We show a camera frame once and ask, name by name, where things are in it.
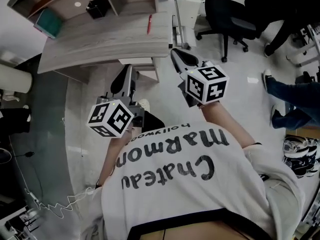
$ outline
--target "tiled floor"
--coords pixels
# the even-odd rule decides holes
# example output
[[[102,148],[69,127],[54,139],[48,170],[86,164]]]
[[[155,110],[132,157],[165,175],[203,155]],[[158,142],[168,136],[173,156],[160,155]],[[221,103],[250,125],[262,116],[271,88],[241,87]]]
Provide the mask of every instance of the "tiled floor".
[[[270,112],[272,105],[275,103],[282,105],[282,111],[284,112],[284,103],[265,92],[261,73],[265,69],[271,69],[276,79],[287,84],[293,84],[297,74],[301,72],[301,69],[295,68],[292,63],[286,60],[285,54],[296,49],[291,40],[288,40],[273,56],[268,58],[264,56],[265,42],[274,38],[281,24],[281,22],[270,24],[260,39],[245,40],[249,45],[249,52],[247,53],[243,52],[240,44],[233,45],[233,40],[230,38],[227,63],[221,63],[223,47],[219,35],[203,36],[202,40],[196,42],[197,47],[192,48],[194,52],[221,65],[226,71],[230,77],[230,83],[227,96],[222,104],[257,142],[261,142],[268,147],[272,159],[277,160],[281,160],[283,157],[282,143],[285,130],[270,127]],[[205,27],[203,25],[197,26],[198,29]],[[317,65],[311,64],[303,70],[307,69],[314,73],[314,68],[317,69]],[[83,189],[85,186],[94,185],[99,177],[109,141],[88,129],[85,123],[96,98],[103,95],[110,87],[110,82],[119,72],[119,69],[121,69],[119,63],[100,66],[92,71],[88,85],[81,86],[69,81],[69,98],[72,100],[73,97],[77,97],[77,101],[81,101],[81,104],[80,102],[70,104],[67,98],[65,114],[67,155],[69,156],[69,152],[73,152],[74,163],[82,163],[81,169],[72,167],[73,162],[68,158],[69,168],[72,167],[70,170],[72,184],[72,179],[75,181],[77,181],[76,179],[82,179],[75,183],[78,184],[78,190],[81,189],[81,184]],[[161,119],[167,126],[204,120],[201,112],[196,107],[189,108],[183,99],[177,87],[182,80],[176,73],[170,57],[160,59],[158,74],[160,83],[145,77],[141,77],[137,81],[135,100],[148,99],[151,113]],[[77,138],[68,141],[68,136],[71,136],[75,131],[77,132]],[[319,179],[316,176],[301,180],[307,195],[305,209],[313,197],[318,181]]]

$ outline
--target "chair base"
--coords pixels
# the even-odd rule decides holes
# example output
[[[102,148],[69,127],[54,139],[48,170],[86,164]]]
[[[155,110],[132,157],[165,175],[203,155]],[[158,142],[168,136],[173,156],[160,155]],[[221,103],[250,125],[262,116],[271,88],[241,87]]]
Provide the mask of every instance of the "chair base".
[[[197,33],[197,35],[195,36],[195,38],[197,40],[201,40],[202,39],[202,36],[203,35],[211,35],[211,34],[216,34],[213,30],[208,30],[208,31],[203,31],[203,32],[199,32]],[[223,42],[224,42],[224,56],[221,58],[221,61],[223,63],[226,63],[228,61],[228,35],[224,34],[223,35]],[[233,44],[234,45],[237,45],[238,43],[242,44],[244,47],[242,48],[242,50],[247,53],[249,51],[249,47],[248,45],[242,40],[242,39],[239,39],[239,38],[233,38],[234,41],[233,41]]]

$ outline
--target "hand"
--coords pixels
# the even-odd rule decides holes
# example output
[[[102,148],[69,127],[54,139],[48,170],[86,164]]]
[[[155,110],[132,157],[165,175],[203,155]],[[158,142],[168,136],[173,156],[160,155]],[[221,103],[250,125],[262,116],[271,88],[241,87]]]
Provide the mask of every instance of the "hand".
[[[129,126],[127,127],[127,130],[125,130],[122,137],[121,138],[113,138],[110,142],[110,145],[124,147],[132,139],[132,132],[134,130],[133,126],[134,126],[134,124],[131,122],[129,124]]]

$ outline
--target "floor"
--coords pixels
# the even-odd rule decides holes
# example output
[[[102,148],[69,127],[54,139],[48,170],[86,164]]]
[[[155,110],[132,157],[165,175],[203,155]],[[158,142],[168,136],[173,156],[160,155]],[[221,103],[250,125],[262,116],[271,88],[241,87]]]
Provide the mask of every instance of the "floor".
[[[21,108],[28,104],[32,118],[29,133],[13,134],[11,143],[16,156],[26,152],[34,152],[30,158],[21,156],[17,162],[25,178],[29,190],[45,205],[57,202],[67,206],[67,196],[74,195],[71,184],[65,143],[65,106],[68,78],[49,72],[37,74],[40,56],[20,64],[17,68],[27,70],[33,76],[31,91],[21,94],[21,102],[2,102],[5,108]],[[35,204],[26,195],[25,183],[17,167],[15,159],[11,160],[16,177],[30,208]],[[80,235],[80,218],[76,211],[64,211],[64,218],[58,218],[47,210],[41,210],[41,226],[33,231],[33,235],[41,240],[77,240]],[[60,209],[54,211],[61,216]]]
[[[206,28],[203,22],[200,19],[196,29]],[[221,65],[226,71],[230,77],[230,83],[227,96],[222,104],[257,142],[268,147],[272,158],[277,160],[281,160],[283,157],[282,144],[285,130],[270,127],[270,112],[272,106],[278,103],[284,113],[285,105],[282,101],[265,92],[261,73],[265,69],[271,69],[276,79],[293,84],[296,76],[300,75],[302,70],[308,70],[314,74],[317,69],[317,65],[314,64],[302,69],[296,68],[286,59],[285,54],[296,49],[296,44],[291,39],[273,56],[268,58],[264,56],[265,42],[270,42],[274,38],[281,24],[281,22],[270,24],[260,39],[246,40],[249,45],[247,53],[243,52],[240,44],[233,45],[233,40],[230,38],[227,63],[221,63],[223,47],[219,35],[204,36],[202,40],[196,41],[197,46],[192,48],[192,51]],[[304,60],[306,57],[302,56],[297,59]],[[68,160],[72,160],[69,163],[71,182],[76,186],[77,191],[84,190],[87,186],[94,186],[99,177],[109,141],[100,138],[85,125],[91,106],[96,103],[96,98],[108,90],[121,68],[119,63],[97,67],[92,71],[88,85],[69,81],[65,127],[66,140],[69,136],[70,142],[66,142],[66,149]],[[135,100],[148,99],[151,113],[160,118],[167,126],[204,120],[196,107],[188,108],[184,101],[177,88],[181,79],[174,70],[170,57],[159,60],[158,74],[160,83],[143,76],[137,81]],[[300,181],[307,196],[304,207],[306,210],[316,191],[319,179],[315,176],[303,178]],[[84,201],[79,206],[80,210],[84,212],[88,207],[88,202]]]
[[[201,19],[197,29],[206,28]],[[260,39],[246,40],[249,52],[244,53],[240,44],[233,45],[229,40],[228,62],[221,63],[222,40],[219,35],[207,35],[196,41],[192,51],[205,59],[221,65],[230,77],[227,96],[222,104],[232,116],[255,138],[270,150],[272,159],[281,160],[284,129],[270,127],[270,111],[275,103],[284,103],[270,97],[264,90],[261,73],[271,69],[274,76],[287,84],[293,84],[297,75],[307,70],[315,74],[316,63],[304,68],[295,68],[286,60],[285,54],[294,51],[295,44],[289,39],[276,53],[266,58],[263,55],[264,43],[271,41],[278,32],[281,22],[270,24]],[[311,57],[313,52],[298,61]],[[34,111],[30,134],[12,137],[16,154],[30,149],[36,152],[30,158],[19,160],[30,189],[42,196],[38,178],[43,189],[43,202],[67,204],[67,195],[82,193],[96,184],[109,145],[109,140],[101,138],[86,126],[89,111],[96,98],[103,95],[122,66],[119,63],[101,65],[92,70],[88,85],[51,72],[37,75],[34,88],[27,102]],[[146,98],[150,102],[151,113],[165,125],[176,125],[204,120],[196,108],[188,108],[178,89],[181,83],[170,57],[161,58],[158,65],[160,83],[141,76],[137,81],[135,100]],[[307,202],[316,191],[319,178],[300,180],[307,195]],[[65,218],[59,219],[48,211],[44,212],[45,222],[35,232],[38,239],[78,239],[80,221],[86,215],[89,198],[79,202],[75,211],[65,211]]]

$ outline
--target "wooden desk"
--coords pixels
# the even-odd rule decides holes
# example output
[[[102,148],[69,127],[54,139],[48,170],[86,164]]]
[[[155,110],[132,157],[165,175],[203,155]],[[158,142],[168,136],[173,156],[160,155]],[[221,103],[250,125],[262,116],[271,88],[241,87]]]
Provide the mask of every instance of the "wooden desk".
[[[70,67],[75,72],[75,66],[80,65],[168,56],[168,14],[154,13],[147,34],[149,15],[116,16],[109,11],[101,19],[93,20],[85,13],[67,20],[56,39],[47,39],[38,73],[58,70],[68,76],[69,73],[63,71],[69,72]]]

